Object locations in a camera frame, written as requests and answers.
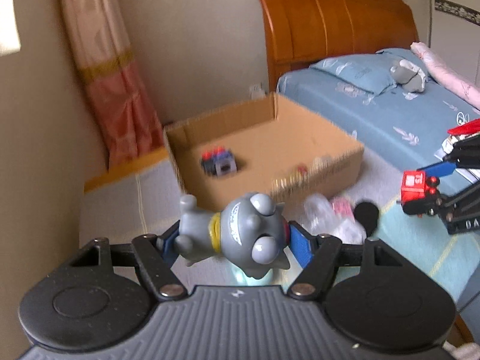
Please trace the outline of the red toy car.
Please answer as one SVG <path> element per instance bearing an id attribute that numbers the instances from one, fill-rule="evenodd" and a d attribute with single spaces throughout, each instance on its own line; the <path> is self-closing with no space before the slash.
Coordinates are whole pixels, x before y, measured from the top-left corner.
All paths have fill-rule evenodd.
<path id="1" fill-rule="evenodd" d="M 440 180 L 425 171 L 405 171 L 400 188 L 402 204 L 437 194 Z"/>

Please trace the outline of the clear plastic jar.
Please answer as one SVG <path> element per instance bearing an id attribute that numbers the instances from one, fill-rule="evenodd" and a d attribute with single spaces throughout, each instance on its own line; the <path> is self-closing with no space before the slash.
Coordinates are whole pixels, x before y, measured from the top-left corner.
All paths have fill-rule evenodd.
<path id="1" fill-rule="evenodd" d="M 363 245 L 367 238 L 364 227 L 356 219 L 336 215 L 330 201 L 318 193 L 304 201 L 304 228 L 313 235 L 335 236 L 343 244 Z"/>

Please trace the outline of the grey cartoon figure toy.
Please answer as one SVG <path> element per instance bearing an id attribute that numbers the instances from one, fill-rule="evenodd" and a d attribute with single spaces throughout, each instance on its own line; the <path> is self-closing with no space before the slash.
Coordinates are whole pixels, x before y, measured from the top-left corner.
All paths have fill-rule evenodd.
<path id="1" fill-rule="evenodd" d="M 290 228 L 283 211 L 265 193 L 246 193 L 218 212 L 199 208 L 197 198 L 185 194 L 175 250 L 191 265 L 222 256 L 257 280 L 272 269 L 288 270 Z"/>

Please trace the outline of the black red blue toy block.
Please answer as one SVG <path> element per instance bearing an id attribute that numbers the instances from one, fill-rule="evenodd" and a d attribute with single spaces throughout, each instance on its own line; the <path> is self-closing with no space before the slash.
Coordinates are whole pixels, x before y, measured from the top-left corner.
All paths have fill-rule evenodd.
<path id="1" fill-rule="evenodd" d="M 200 158 L 200 165 L 206 175 L 214 177 L 226 176 L 238 171 L 232 151 L 223 146 L 204 151 Z"/>

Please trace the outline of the blue floral bed sheet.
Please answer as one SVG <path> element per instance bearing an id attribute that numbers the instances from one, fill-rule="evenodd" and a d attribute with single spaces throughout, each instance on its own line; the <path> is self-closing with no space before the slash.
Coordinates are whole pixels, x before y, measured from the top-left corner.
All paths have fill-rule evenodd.
<path id="1" fill-rule="evenodd" d="M 427 69 L 409 49 L 387 48 L 374 54 L 391 56 L 393 64 L 406 59 Z M 432 76 L 427 76 L 422 93 L 409 93 L 397 85 L 375 95 L 310 66 L 284 74 L 277 82 L 278 93 L 354 133 L 399 169 L 432 163 L 449 128 L 479 117 L 478 109 Z"/>

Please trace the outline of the pink rolled blanket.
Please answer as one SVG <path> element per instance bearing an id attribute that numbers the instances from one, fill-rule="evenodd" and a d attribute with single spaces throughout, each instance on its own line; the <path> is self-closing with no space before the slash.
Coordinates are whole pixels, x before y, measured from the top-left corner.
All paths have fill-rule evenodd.
<path id="1" fill-rule="evenodd" d="M 414 53 L 425 64 L 429 74 L 445 89 L 456 94 L 476 109 L 480 106 L 479 87 L 451 69 L 425 43 L 413 42 L 410 45 Z"/>

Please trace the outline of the grey plush toy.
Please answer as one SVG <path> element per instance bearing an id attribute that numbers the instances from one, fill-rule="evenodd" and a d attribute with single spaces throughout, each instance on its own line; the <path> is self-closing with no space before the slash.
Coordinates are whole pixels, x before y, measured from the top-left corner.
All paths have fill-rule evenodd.
<path id="1" fill-rule="evenodd" d="M 409 93 L 422 93 L 425 91 L 427 75 L 416 64 L 406 59 L 395 62 L 390 69 L 391 76 L 397 85 Z"/>

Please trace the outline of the blue floral pillow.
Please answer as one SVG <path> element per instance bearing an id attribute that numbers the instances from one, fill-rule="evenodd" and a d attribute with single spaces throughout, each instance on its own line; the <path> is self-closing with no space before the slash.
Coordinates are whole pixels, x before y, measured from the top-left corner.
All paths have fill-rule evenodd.
<path id="1" fill-rule="evenodd" d="M 379 95 L 397 86 L 391 75 L 393 58 L 383 54 L 324 58 L 310 68 L 328 73 L 359 89 Z"/>

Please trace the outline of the cardboard box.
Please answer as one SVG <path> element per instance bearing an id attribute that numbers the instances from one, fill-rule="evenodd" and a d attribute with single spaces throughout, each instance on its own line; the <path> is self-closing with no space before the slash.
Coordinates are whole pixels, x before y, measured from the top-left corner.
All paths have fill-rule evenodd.
<path id="1" fill-rule="evenodd" d="M 362 143 L 328 119 L 276 93 L 186 119 L 163 134 L 181 190 L 213 211 L 248 192 L 289 204 L 315 193 L 332 197 L 356 183 L 364 154 Z M 206 175 L 200 159 L 220 146 L 238 169 Z"/>

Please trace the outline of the pink orange curtain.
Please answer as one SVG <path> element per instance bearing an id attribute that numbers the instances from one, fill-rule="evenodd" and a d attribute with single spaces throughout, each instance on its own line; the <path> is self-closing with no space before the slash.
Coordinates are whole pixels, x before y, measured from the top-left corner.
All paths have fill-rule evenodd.
<path id="1" fill-rule="evenodd" d="M 61 0 L 72 53 L 114 167 L 163 144 L 118 0 Z"/>

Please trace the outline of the wooden bed headboard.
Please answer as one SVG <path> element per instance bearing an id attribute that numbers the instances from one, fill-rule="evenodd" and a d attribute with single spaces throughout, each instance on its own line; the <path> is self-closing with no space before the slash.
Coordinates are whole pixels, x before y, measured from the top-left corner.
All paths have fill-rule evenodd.
<path id="1" fill-rule="evenodd" d="M 259 0 L 264 21 L 268 86 L 319 60 L 408 48 L 419 36 L 402 0 Z"/>

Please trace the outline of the white wall plug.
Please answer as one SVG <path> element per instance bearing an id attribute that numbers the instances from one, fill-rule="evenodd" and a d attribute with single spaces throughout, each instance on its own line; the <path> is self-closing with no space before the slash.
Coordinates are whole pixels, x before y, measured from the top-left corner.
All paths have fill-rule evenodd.
<path id="1" fill-rule="evenodd" d="M 263 98 L 266 93 L 261 83 L 253 84 L 249 86 L 249 96 L 251 100 Z"/>

